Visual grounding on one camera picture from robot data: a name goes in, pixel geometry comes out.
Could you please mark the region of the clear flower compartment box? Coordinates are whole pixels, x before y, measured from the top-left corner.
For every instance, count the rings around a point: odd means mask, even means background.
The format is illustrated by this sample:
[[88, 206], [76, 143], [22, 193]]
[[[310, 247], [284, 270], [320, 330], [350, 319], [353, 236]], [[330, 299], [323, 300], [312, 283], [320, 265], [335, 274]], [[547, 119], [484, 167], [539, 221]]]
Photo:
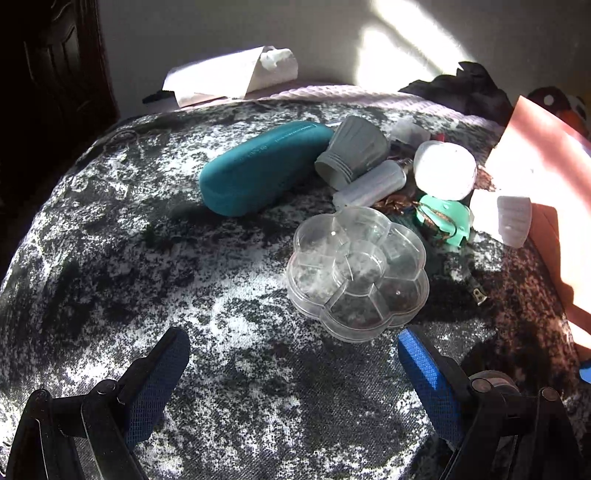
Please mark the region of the clear flower compartment box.
[[408, 324], [425, 306], [427, 252], [411, 229], [370, 207], [346, 207], [301, 223], [287, 263], [298, 311], [349, 343]]

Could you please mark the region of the mint green tape measure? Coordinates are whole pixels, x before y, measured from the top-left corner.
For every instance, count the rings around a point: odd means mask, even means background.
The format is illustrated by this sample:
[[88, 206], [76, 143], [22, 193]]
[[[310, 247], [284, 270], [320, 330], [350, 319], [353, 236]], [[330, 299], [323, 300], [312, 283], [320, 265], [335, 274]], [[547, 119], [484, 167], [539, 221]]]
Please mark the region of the mint green tape measure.
[[436, 240], [456, 248], [469, 240], [474, 216], [463, 203], [424, 195], [415, 208], [417, 221]]

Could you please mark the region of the white tube led bulb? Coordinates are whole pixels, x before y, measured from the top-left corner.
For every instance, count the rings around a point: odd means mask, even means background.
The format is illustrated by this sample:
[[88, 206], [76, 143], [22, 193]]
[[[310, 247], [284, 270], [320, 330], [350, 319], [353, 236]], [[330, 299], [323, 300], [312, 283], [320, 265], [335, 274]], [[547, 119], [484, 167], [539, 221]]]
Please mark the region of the white tube led bulb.
[[405, 187], [413, 161], [385, 160], [363, 174], [351, 184], [332, 195], [332, 205], [341, 210], [345, 207], [370, 207], [377, 201]]

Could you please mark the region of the white ribbed lamp shade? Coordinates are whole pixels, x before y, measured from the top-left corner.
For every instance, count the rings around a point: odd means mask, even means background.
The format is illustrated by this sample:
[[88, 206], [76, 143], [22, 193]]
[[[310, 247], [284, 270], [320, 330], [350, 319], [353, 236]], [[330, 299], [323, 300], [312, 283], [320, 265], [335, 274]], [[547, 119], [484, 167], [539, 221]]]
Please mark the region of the white ribbed lamp shade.
[[477, 232], [486, 233], [512, 248], [525, 244], [532, 222], [529, 197], [478, 189], [472, 194], [469, 208]]

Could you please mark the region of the patterned bed cover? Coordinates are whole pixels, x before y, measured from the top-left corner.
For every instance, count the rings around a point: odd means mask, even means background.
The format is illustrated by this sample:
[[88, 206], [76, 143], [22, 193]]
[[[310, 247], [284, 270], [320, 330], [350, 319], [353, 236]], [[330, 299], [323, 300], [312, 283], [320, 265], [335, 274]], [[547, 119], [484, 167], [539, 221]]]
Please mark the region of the patterned bed cover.
[[502, 128], [423, 101], [256, 101], [120, 123], [62, 177], [1, 284], [1, 451], [30, 394], [119, 378], [176, 326], [187, 367], [136, 447], [151, 479], [435, 479], [451, 457], [398, 359], [397, 332], [332, 338], [287, 298], [294, 231], [332, 211], [311, 176], [255, 215], [202, 203], [207, 162], [273, 126], [409, 117], [484, 164]]

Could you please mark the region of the teal glasses case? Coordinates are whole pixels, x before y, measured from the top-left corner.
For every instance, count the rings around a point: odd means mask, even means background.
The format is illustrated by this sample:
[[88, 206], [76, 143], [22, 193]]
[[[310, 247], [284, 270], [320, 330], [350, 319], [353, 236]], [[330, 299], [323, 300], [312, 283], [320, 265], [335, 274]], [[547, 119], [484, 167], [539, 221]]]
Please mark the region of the teal glasses case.
[[204, 205], [226, 217], [262, 210], [311, 174], [333, 135], [324, 124], [294, 121], [226, 151], [199, 174]]

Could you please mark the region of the pink storage box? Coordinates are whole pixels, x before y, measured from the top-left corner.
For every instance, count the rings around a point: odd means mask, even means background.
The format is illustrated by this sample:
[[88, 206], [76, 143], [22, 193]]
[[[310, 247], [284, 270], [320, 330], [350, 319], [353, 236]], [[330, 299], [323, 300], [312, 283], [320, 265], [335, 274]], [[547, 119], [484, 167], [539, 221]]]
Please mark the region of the pink storage box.
[[485, 163], [495, 187], [532, 202], [529, 237], [549, 271], [579, 355], [590, 357], [590, 141], [520, 97]]

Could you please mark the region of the black cloth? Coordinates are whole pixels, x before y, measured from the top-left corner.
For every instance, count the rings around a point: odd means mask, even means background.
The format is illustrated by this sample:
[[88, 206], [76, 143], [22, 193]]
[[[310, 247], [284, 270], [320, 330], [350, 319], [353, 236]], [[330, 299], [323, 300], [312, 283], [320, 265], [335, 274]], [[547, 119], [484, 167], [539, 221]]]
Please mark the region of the black cloth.
[[506, 126], [514, 111], [506, 92], [481, 64], [463, 61], [459, 65], [455, 75], [439, 75], [431, 82], [416, 80], [400, 92]]

